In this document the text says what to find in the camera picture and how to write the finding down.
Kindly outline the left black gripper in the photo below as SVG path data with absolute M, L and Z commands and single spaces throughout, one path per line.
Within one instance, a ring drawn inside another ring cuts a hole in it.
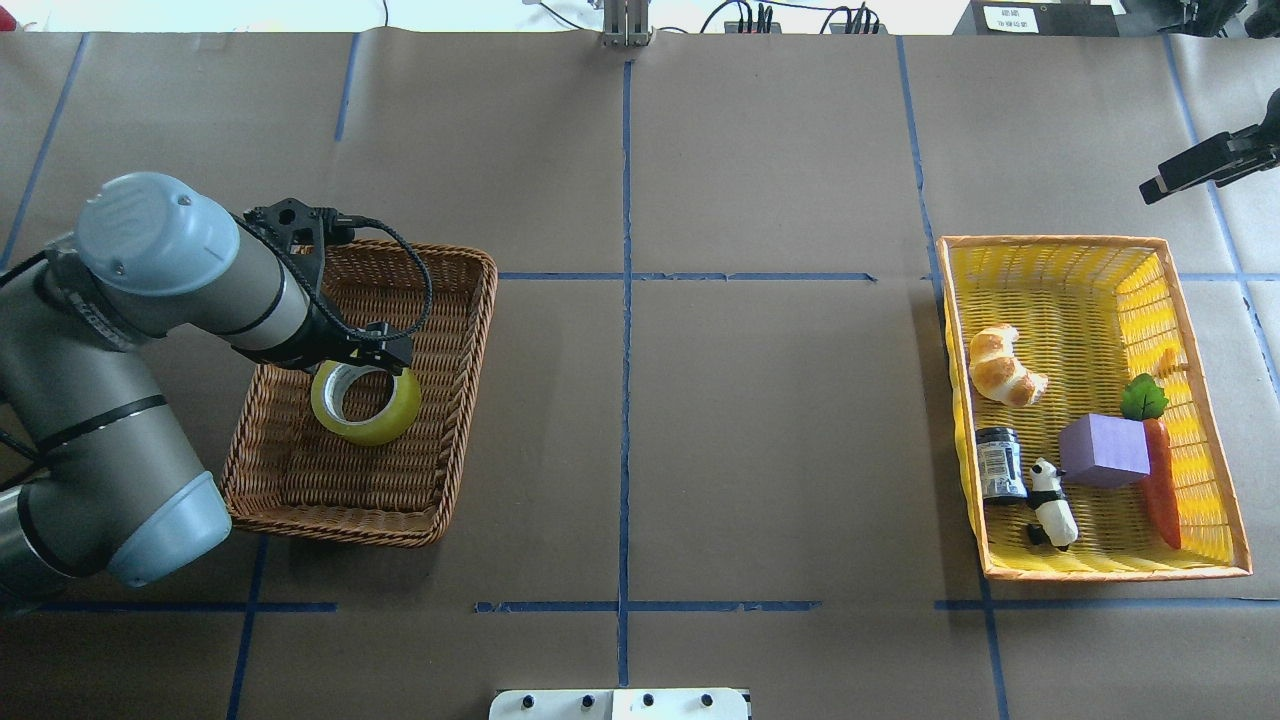
M 337 360 L 401 375 L 412 366 L 413 341 L 408 331 L 387 322 L 340 331 L 332 319 L 340 310 L 326 296 L 317 304 L 307 296 L 284 296 L 247 331 L 234 334 L 234 350 L 257 364 L 302 370 Z

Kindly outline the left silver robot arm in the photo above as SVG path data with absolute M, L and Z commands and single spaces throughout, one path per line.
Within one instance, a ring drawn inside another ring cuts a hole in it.
M 410 378 L 413 323 L 351 325 L 323 292 L 326 251 L 372 218 L 296 199 L 241 214 L 175 177 L 104 183 L 74 227 L 3 275 L 3 404 L 28 466 L 3 484 L 3 612 L 100 573 L 155 583 L 227 539 L 232 519 L 140 348 L 192 325 L 260 365 Z

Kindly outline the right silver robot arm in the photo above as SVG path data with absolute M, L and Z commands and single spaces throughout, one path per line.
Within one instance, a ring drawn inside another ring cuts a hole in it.
M 1261 123 L 1216 133 L 1160 163 L 1155 177 L 1139 184 L 1139 192 L 1144 204 L 1152 205 L 1199 184 L 1222 188 L 1274 169 L 1277 152 L 1279 91 L 1274 91 Z

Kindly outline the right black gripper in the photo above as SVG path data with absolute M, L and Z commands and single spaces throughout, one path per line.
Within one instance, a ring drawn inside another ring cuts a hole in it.
M 1236 133 L 1220 132 L 1157 165 L 1140 183 L 1147 205 L 1175 192 L 1212 182 L 1221 187 L 1277 165 L 1277 122 L 1261 122 Z

